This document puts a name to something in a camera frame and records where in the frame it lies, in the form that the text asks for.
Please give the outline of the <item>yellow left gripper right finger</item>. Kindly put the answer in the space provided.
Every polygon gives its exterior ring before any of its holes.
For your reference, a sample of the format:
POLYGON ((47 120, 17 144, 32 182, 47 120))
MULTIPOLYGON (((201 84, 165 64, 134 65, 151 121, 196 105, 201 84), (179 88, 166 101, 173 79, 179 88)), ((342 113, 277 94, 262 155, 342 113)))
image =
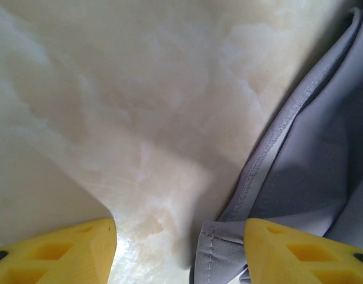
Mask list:
POLYGON ((250 218, 244 251, 251 284, 363 284, 363 250, 250 218))

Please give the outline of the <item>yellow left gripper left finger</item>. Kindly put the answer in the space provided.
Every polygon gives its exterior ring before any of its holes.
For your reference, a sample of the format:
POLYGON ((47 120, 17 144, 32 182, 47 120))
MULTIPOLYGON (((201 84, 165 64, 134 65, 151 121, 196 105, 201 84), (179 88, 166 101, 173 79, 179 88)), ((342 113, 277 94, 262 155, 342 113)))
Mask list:
POLYGON ((110 218, 0 247, 0 284, 108 284, 116 251, 110 218))

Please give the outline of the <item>grey fabric skirt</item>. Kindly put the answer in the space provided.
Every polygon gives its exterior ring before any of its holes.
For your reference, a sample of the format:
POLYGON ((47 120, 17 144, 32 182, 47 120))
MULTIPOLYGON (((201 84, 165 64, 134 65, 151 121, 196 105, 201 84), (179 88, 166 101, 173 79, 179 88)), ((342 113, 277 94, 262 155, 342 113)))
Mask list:
POLYGON ((363 249, 363 8, 280 108, 217 221, 189 284, 252 284, 245 222, 260 218, 363 249))

